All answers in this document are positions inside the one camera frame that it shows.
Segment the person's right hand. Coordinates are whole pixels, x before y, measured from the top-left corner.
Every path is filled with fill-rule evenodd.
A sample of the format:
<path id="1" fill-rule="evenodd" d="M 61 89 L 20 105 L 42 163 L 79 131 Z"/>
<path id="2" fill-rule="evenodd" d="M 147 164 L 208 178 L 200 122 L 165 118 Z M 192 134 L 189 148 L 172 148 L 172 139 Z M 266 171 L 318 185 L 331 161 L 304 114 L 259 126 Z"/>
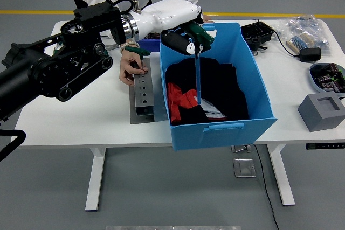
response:
<path id="1" fill-rule="evenodd" d="M 140 55 L 128 50 L 122 51 L 119 80 L 128 86 L 134 86 L 133 74 L 145 74 L 149 69 L 140 59 Z"/>

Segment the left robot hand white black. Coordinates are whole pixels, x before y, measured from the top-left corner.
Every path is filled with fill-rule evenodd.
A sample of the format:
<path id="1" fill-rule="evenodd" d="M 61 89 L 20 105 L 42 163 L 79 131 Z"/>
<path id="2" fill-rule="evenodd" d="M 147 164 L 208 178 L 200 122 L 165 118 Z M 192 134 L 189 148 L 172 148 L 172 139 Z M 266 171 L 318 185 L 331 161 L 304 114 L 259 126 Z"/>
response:
<path id="1" fill-rule="evenodd" d="M 214 42 L 214 37 L 201 26 L 201 7 L 187 0 L 162 0 L 145 7 L 141 13 L 131 14 L 137 40 L 156 32 L 164 46 L 184 55 L 210 50 Z"/>

